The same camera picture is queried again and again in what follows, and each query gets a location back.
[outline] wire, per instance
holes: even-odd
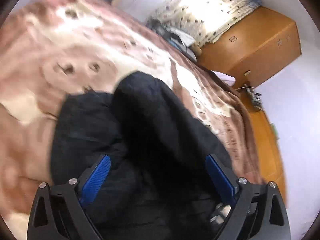
[[[240,90],[240,89],[242,89],[242,88],[255,88],[255,87],[241,87],[241,88],[237,88],[237,89],[235,89],[235,90],[237,91],[237,90]]]

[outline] bed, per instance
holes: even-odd
[[[237,92],[105,2],[42,0],[10,15],[0,35],[1,215],[8,225],[29,213],[39,183],[51,182],[52,137],[66,95],[112,93],[136,70],[165,82],[223,142],[237,176],[262,183]]]

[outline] silver bolt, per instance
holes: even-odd
[[[74,185],[74,184],[76,184],[77,182],[78,182],[77,179],[70,179],[70,180],[69,180],[69,184],[70,184],[70,185]]]
[[[47,186],[47,184],[45,182],[41,182],[40,185],[39,185],[39,188],[44,188],[46,186]]]
[[[277,187],[277,184],[275,182],[273,182],[273,181],[270,181],[269,182],[269,186],[270,187]]]
[[[243,178],[243,177],[240,177],[239,179],[238,179],[238,181],[239,181],[239,183],[240,184],[247,184],[247,179],[246,178]]]

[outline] brown blanket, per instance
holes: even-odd
[[[66,94],[112,93],[136,70],[164,81],[223,142],[235,173],[261,183],[249,115],[236,93],[103,1],[28,5],[4,23],[0,52],[1,215],[28,213],[39,182],[51,181],[51,143]]]

